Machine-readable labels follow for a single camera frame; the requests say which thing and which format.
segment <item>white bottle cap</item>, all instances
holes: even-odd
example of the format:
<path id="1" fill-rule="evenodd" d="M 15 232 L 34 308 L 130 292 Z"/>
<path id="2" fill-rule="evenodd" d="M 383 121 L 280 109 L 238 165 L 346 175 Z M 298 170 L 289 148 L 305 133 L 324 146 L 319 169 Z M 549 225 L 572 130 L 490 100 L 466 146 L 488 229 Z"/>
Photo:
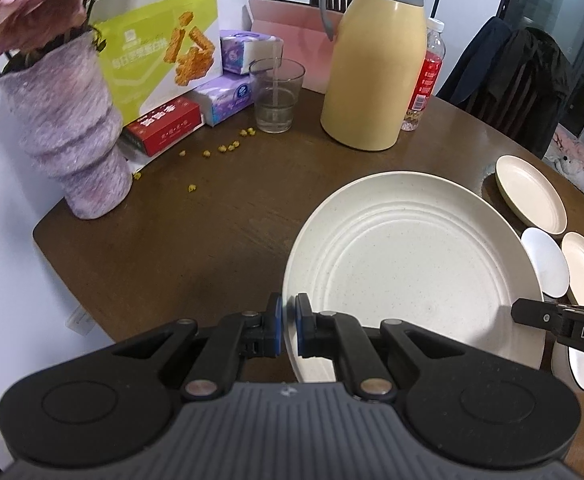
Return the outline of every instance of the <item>white bottle cap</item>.
<path id="1" fill-rule="evenodd" d="M 434 18 L 427 19 L 427 28 L 431 30 L 436 30 L 437 32 L 443 32 L 443 28 L 446 26 L 445 23 L 435 20 Z"/>

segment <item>vase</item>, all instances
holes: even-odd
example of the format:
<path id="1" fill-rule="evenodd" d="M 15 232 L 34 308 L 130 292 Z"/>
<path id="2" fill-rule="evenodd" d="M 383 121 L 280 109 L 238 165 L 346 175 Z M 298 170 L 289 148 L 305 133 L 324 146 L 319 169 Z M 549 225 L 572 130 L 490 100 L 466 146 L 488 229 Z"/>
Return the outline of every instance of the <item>vase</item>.
<path id="1" fill-rule="evenodd" d="M 112 105 L 92 39 L 86 32 L 34 66 L 0 76 L 8 107 L 23 125 L 19 145 L 60 183 L 81 219 L 108 213 L 132 186 L 116 146 L 123 118 Z"/>

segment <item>red bottle label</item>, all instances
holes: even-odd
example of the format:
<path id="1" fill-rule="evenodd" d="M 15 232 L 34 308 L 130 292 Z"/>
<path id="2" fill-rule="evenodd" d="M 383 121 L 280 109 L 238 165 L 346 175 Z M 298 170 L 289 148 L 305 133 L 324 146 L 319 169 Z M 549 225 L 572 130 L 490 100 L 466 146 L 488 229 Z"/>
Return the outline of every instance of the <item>red bottle label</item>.
<path id="1" fill-rule="evenodd" d="M 434 83 L 437 80 L 438 73 L 441 71 L 442 64 L 443 60 L 440 57 L 430 52 L 426 54 L 421 75 L 419 75 L 419 82 L 416 85 L 414 94 L 412 94 L 411 101 L 409 101 L 409 110 L 420 112 L 425 108 L 429 97 L 432 95 Z"/>

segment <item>red box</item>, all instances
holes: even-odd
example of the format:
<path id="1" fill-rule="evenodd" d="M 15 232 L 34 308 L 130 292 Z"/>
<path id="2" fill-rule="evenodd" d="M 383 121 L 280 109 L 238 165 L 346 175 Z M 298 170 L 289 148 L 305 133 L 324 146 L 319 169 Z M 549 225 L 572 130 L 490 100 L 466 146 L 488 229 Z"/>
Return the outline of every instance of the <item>red box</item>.
<path id="1" fill-rule="evenodd" d="M 123 129 L 123 137 L 152 156 L 191 133 L 202 121 L 200 107 L 179 96 L 129 123 Z"/>

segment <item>table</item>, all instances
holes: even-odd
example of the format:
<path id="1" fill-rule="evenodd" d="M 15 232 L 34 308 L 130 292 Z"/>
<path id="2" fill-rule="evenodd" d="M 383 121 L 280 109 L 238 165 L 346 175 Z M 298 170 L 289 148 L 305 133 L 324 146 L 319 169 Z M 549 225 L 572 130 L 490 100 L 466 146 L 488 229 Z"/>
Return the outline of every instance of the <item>table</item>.
<path id="1" fill-rule="evenodd" d="M 371 173 L 433 173 L 480 194 L 515 230 L 524 226 L 496 188 L 494 163 L 506 153 L 536 166 L 556 187 L 568 230 L 584 235 L 584 195 L 531 153 L 496 130 L 436 98 L 415 132 L 384 152 L 358 152 L 319 125 L 323 96 L 302 91 L 293 129 L 259 132 L 245 110 L 202 128 L 147 168 L 114 211 L 92 221 L 59 202 L 34 229 L 34 239 L 72 293 L 115 340 L 180 317 L 202 326 L 242 310 L 262 310 L 280 290 L 287 255 L 305 219 L 339 187 Z M 240 140 L 232 153 L 220 144 Z M 179 156 L 181 150 L 187 155 Z M 203 158 L 210 150 L 211 158 Z M 195 192 L 188 192 L 196 184 Z M 293 381 L 285 359 L 253 360 L 250 380 Z M 582 422 L 567 463 L 584 475 Z"/>

